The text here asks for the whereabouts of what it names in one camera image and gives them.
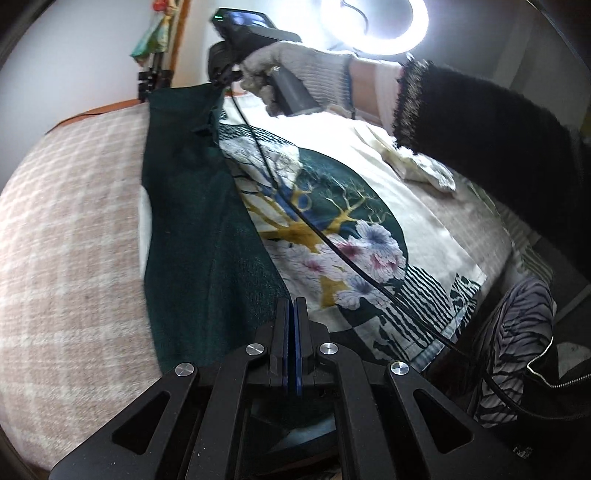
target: white zipper teeth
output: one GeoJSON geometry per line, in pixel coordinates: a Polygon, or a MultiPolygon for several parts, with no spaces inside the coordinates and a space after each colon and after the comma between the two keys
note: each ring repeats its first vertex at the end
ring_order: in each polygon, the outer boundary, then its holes
{"type": "Polygon", "coordinates": [[[554,342],[554,337],[552,337],[552,340],[550,340],[550,343],[548,344],[548,346],[546,347],[546,349],[542,353],[540,353],[537,357],[535,357],[533,360],[530,360],[527,363],[527,370],[529,370],[530,373],[532,373],[536,377],[541,378],[542,379],[542,382],[544,382],[546,384],[546,386],[548,386],[550,388],[564,388],[564,387],[569,387],[571,385],[575,385],[577,383],[581,383],[581,382],[587,380],[588,378],[591,378],[591,374],[587,374],[587,375],[584,375],[584,376],[579,377],[579,378],[575,378],[575,379],[570,380],[570,381],[565,382],[565,383],[561,383],[561,384],[558,384],[558,385],[553,385],[553,384],[549,383],[541,374],[539,374],[538,372],[536,372],[535,370],[533,370],[530,365],[532,363],[534,363],[535,361],[539,360],[540,358],[542,358],[548,352],[548,350],[550,350],[550,347],[552,346],[552,343],[553,342],[554,342]]]}

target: metal bolt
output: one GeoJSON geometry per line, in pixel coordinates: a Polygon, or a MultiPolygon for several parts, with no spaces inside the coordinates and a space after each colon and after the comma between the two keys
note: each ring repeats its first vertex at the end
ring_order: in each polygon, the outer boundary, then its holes
{"type": "Polygon", "coordinates": [[[246,353],[248,355],[260,355],[265,351],[265,347],[260,343],[251,343],[246,347],[246,353]]]}
{"type": "Polygon", "coordinates": [[[320,352],[325,355],[334,355],[339,351],[339,346],[334,343],[323,343],[320,345],[320,352]]]}
{"type": "Polygon", "coordinates": [[[194,371],[195,367],[188,363],[178,364],[177,368],[174,369],[174,373],[176,373],[179,377],[188,377],[194,371]]]}
{"type": "Polygon", "coordinates": [[[404,362],[394,362],[392,365],[390,365],[390,371],[394,375],[406,375],[409,370],[409,366],[404,362]]]}

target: black jacket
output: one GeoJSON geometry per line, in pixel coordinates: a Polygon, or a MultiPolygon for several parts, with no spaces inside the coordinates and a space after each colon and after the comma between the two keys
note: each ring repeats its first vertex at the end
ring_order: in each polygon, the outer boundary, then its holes
{"type": "Polygon", "coordinates": [[[591,139],[522,95],[430,62],[410,60],[400,84],[399,145],[482,186],[591,279],[591,139]]]}

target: gloved hand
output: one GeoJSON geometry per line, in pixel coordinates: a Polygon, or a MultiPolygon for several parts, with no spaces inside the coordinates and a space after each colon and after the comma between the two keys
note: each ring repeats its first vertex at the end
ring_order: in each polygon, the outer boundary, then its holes
{"type": "Polygon", "coordinates": [[[281,111],[266,73],[281,65],[304,83],[322,107],[339,105],[352,111],[349,63],[353,58],[355,55],[349,51],[329,52],[279,41],[257,50],[242,62],[241,87],[262,98],[269,115],[279,115],[281,111]]]}

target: triangular cutout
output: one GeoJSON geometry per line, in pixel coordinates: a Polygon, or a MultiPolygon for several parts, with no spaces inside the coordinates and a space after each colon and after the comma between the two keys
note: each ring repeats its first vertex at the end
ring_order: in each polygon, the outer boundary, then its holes
{"type": "Polygon", "coordinates": [[[449,453],[472,440],[472,432],[424,390],[415,390],[413,396],[439,452],[449,453]]]}
{"type": "Polygon", "coordinates": [[[170,399],[160,392],[142,410],[113,432],[113,442],[138,455],[145,453],[170,399]]]}

